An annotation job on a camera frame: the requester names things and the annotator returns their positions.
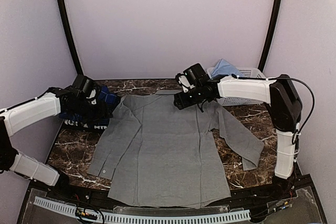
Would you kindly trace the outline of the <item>grey long sleeve shirt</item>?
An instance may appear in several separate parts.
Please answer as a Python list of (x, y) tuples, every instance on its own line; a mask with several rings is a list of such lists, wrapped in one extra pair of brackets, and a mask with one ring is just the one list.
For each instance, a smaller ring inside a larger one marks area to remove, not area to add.
[(113, 113), (88, 168), (111, 181), (108, 196), (137, 207), (202, 208), (230, 197), (213, 129), (258, 167), (264, 144), (217, 102), (179, 110), (174, 96), (127, 95)]

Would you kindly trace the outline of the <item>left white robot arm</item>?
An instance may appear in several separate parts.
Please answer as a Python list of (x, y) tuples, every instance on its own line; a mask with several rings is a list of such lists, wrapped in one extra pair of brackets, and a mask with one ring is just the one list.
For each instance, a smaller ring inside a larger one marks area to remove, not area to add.
[(106, 102), (98, 99), (95, 90), (83, 92), (67, 87), (51, 87), (44, 94), (1, 110), (1, 172), (11, 171), (53, 187), (63, 201), (74, 197), (74, 189), (65, 181), (67, 176), (55, 168), (29, 157), (15, 149), (10, 137), (43, 119), (61, 113), (79, 115), (84, 122), (96, 122), (112, 117)]

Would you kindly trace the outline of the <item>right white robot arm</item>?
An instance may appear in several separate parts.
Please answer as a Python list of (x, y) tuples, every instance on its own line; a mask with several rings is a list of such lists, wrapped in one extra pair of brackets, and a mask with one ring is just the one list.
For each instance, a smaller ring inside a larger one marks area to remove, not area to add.
[(302, 102), (293, 79), (282, 74), (275, 78), (249, 78), (217, 75), (201, 78), (178, 74), (183, 91), (174, 95), (174, 105), (182, 110), (220, 98), (242, 98), (265, 103), (277, 134), (277, 162), (275, 176), (289, 179), (294, 171), (301, 134)]

